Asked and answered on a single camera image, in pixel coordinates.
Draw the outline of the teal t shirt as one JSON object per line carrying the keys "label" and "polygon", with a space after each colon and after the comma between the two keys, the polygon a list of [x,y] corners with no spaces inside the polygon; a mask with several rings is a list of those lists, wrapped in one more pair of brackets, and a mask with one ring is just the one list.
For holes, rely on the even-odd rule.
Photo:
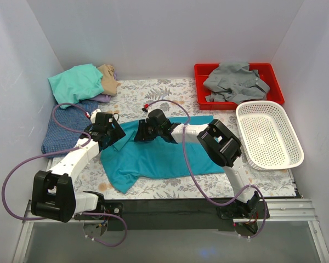
{"label": "teal t shirt", "polygon": [[[126,136],[102,150],[100,161],[111,185],[126,193],[139,179],[171,179],[190,176],[182,144],[171,144],[157,137],[153,141],[136,142],[138,121],[120,124]],[[186,152],[194,175],[223,173],[211,161],[200,144],[186,143]]]}

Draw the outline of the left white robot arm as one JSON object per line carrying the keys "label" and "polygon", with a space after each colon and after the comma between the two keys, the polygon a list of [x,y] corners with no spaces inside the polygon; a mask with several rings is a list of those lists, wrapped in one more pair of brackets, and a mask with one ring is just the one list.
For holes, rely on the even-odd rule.
{"label": "left white robot arm", "polygon": [[105,215],[102,194],[90,191],[75,194],[73,184],[94,157],[126,134],[111,113],[97,109],[90,120],[92,123],[77,141],[77,150],[68,153],[50,170],[35,175],[31,200],[33,215],[61,222],[68,222],[74,215],[84,212],[93,219]]}

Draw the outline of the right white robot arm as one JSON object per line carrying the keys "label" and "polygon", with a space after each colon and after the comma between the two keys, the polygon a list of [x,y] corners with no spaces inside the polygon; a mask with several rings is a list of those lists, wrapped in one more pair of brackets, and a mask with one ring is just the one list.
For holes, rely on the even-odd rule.
{"label": "right white robot arm", "polygon": [[[229,207],[230,214],[233,216],[249,218],[261,215],[258,212],[258,205],[262,194],[255,186],[249,184],[246,175],[241,171],[242,143],[221,121],[213,119],[209,123],[192,125],[188,118],[185,123],[171,122],[162,110],[155,109],[138,121],[138,131],[134,140],[147,142],[157,137],[168,143],[182,145],[190,176],[208,202],[218,207]],[[200,144],[210,160],[224,169],[235,194],[231,200],[225,203],[215,202],[200,188],[190,167],[186,151],[187,143]]]}

